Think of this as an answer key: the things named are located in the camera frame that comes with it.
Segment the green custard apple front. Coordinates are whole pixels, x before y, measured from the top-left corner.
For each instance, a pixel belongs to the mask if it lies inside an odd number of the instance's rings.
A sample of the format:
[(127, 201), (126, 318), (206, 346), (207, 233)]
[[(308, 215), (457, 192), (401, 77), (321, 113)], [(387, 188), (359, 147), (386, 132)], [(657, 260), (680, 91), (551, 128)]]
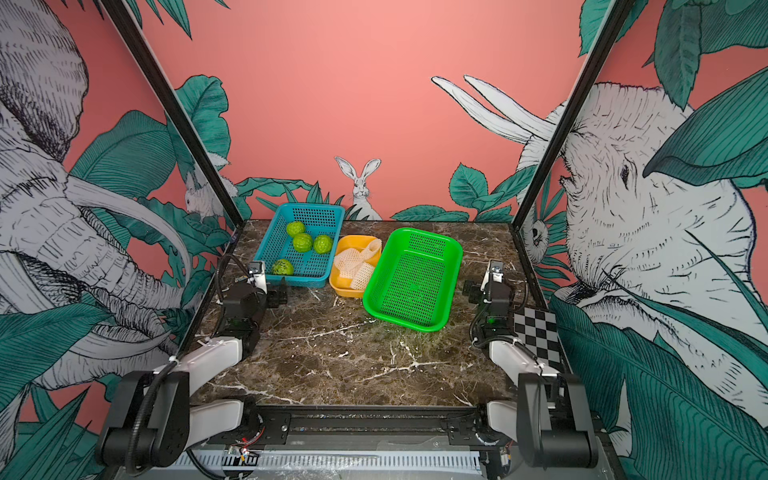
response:
[(292, 276), (295, 272), (293, 264), (288, 259), (279, 259), (272, 265), (271, 273), (277, 276)]

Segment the green custard apple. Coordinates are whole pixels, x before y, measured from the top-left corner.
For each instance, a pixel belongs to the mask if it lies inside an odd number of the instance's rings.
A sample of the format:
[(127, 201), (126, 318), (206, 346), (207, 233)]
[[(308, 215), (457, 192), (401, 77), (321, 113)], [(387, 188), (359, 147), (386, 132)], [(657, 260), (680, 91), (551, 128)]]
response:
[(306, 253), (313, 249), (313, 238), (310, 234), (304, 233), (292, 238), (292, 246), (296, 252)]
[(332, 250), (334, 240), (328, 235), (318, 235), (313, 241), (313, 250), (320, 255), (329, 254)]
[(301, 221), (293, 221), (285, 226), (285, 230), (291, 238), (294, 238), (297, 235), (304, 234), (306, 232), (306, 226)]
[(288, 259), (279, 259), (272, 265), (271, 273), (277, 276), (292, 276), (295, 272), (293, 264)]

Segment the teal plastic basket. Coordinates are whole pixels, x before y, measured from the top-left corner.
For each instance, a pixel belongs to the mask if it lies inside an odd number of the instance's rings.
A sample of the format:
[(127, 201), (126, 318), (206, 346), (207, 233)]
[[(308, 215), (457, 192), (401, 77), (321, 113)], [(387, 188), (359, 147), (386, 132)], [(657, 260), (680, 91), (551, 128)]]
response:
[[(286, 276), (286, 284), (294, 287), (322, 288), (331, 274), (333, 253), (336, 250), (345, 209), (330, 204), (285, 203), (274, 212), (272, 221), (264, 234), (254, 261), (262, 261), (266, 269), (267, 282), (279, 284), (282, 276), (272, 273), (272, 267), (278, 260), (287, 260), (294, 268), (292, 275)], [(293, 240), (286, 231), (286, 226), (300, 221), (313, 238), (327, 235), (333, 241), (331, 252), (318, 254), (310, 248), (308, 252), (299, 252), (293, 247)]]

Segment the bright green plastic basket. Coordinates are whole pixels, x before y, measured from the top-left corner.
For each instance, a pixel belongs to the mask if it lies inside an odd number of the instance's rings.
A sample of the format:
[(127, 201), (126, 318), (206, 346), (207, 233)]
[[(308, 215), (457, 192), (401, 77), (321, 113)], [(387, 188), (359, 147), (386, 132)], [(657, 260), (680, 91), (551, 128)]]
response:
[(419, 332), (448, 323), (464, 250), (448, 236), (405, 227), (395, 230), (363, 295), (372, 317)]

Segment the yellow plastic tub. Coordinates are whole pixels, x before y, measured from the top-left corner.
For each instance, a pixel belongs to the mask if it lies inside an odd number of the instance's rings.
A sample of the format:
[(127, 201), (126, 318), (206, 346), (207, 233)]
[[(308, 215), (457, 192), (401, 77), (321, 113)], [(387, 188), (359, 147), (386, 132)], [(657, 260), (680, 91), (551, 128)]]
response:
[(329, 283), (340, 297), (361, 298), (381, 257), (383, 242), (367, 235), (339, 240)]

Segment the white foam net sleeve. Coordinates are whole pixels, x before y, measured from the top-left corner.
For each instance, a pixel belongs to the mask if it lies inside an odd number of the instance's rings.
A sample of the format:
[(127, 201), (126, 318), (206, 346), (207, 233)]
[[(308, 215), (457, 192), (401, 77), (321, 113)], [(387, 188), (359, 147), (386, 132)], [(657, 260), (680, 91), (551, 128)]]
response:
[(374, 238), (362, 249), (355, 250), (352, 259), (356, 262), (367, 262), (379, 255), (381, 250), (382, 241), (378, 238)]

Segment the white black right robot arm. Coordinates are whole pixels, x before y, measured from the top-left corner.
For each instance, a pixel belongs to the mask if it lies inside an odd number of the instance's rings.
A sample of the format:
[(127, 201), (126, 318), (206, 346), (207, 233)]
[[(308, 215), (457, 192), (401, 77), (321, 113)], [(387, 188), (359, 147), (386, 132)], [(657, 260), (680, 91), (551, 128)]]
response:
[(462, 294), (477, 306), (469, 327), (471, 345), (485, 351), (518, 390), (514, 402), (487, 404), (490, 428), (509, 437), (530, 467), (596, 467), (598, 442), (585, 386), (578, 376), (552, 367), (549, 355), (515, 333), (511, 286), (468, 280)]

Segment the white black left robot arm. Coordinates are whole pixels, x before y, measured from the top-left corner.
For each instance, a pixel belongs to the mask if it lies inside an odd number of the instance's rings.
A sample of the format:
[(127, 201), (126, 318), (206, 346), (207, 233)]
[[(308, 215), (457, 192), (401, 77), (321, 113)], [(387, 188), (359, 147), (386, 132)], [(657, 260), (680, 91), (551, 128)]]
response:
[(190, 397), (248, 358), (260, 338), (266, 310), (287, 301), (285, 282), (265, 288), (238, 282), (222, 301), (215, 337), (154, 370), (126, 374), (116, 387), (99, 435), (96, 462), (141, 475), (152, 468), (169, 467), (192, 447), (238, 428), (246, 410), (244, 401), (216, 400), (192, 406)]

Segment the green custard apple middle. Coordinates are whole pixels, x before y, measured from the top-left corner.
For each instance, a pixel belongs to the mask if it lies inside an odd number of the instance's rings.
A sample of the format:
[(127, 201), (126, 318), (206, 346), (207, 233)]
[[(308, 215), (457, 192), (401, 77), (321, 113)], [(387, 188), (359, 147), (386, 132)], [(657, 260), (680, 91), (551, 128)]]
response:
[(313, 249), (313, 238), (310, 234), (304, 233), (292, 238), (292, 246), (296, 252), (306, 253)]

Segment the green custard apple right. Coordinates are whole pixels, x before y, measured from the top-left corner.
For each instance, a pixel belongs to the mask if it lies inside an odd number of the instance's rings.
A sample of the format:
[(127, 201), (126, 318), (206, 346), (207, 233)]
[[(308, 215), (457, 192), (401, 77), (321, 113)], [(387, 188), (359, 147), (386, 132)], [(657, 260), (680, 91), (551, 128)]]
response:
[(334, 240), (328, 235), (318, 235), (313, 241), (313, 250), (320, 255), (329, 254), (332, 250)]

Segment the green custard apple back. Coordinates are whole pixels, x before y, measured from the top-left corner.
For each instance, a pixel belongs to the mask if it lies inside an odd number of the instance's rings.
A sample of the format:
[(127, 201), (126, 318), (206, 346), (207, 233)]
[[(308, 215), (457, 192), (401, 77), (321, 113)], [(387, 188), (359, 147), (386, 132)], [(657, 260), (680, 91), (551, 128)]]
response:
[(304, 234), (306, 232), (306, 226), (301, 221), (293, 221), (285, 226), (285, 230), (291, 238), (294, 238), (297, 235)]

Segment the black white checkerboard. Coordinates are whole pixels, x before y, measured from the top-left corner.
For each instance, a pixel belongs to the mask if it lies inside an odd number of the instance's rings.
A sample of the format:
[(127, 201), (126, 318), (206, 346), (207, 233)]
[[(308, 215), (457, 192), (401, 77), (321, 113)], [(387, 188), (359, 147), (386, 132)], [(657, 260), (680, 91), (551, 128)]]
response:
[(515, 334), (540, 361), (566, 371), (554, 313), (525, 308), (523, 313), (513, 315), (513, 325)]

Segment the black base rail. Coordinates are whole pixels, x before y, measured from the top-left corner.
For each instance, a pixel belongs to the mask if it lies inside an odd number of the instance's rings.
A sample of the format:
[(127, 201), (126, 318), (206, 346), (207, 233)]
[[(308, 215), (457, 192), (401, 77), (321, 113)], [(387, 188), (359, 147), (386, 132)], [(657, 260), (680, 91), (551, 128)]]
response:
[(301, 406), (246, 405), (237, 428), (214, 435), (210, 442), (234, 445), (254, 440), (259, 448), (285, 445), (289, 439), (326, 435), (439, 436), (451, 446), (488, 450), (511, 438), (491, 428), (483, 406)]

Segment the black right frame post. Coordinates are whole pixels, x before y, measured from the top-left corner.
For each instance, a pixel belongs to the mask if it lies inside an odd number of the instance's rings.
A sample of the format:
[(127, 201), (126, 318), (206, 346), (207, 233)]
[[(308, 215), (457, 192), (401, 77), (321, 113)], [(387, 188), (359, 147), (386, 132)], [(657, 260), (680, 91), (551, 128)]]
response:
[(611, 2), (610, 8), (601, 25), (599, 35), (592, 46), (571, 96), (565, 105), (561, 119), (556, 125), (555, 132), (552, 138), (548, 141), (543, 158), (537, 167), (523, 203), (519, 207), (512, 222), (511, 229), (514, 232), (518, 232), (522, 228), (524, 220), (533, 207), (536, 196), (546, 180), (547, 174), (554, 165), (554, 162), (560, 156), (562, 147), (589, 96), (590, 89), (595, 83), (633, 5), (634, 1), (630, 0)]

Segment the black frame post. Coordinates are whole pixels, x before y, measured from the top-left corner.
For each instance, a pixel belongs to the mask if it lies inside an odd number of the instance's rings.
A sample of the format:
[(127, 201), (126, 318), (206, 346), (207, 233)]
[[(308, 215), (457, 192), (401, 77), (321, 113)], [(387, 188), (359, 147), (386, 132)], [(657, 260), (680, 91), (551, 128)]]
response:
[(125, 1), (105, 0), (100, 1), (100, 4), (162, 104), (171, 123), (178, 131), (182, 143), (189, 150), (196, 165), (209, 182), (224, 211), (236, 228), (243, 227), (245, 220), (240, 215), (231, 195), (227, 192), (190, 117), (181, 105), (175, 90), (171, 87), (154, 52), (146, 42), (137, 21), (129, 11), (127, 3)]
[(543, 158), (537, 167), (523, 203), (519, 207), (512, 222), (511, 229), (514, 232), (518, 232), (522, 228), (524, 220), (533, 207), (536, 196), (546, 180), (547, 174), (554, 165), (554, 162), (560, 156), (562, 147), (589, 96), (590, 89), (595, 83), (633, 5), (634, 1), (630, 0), (611, 2), (610, 8), (601, 25), (599, 35), (592, 46), (571, 96), (565, 105), (561, 119), (556, 125), (555, 132), (552, 138), (548, 141)]

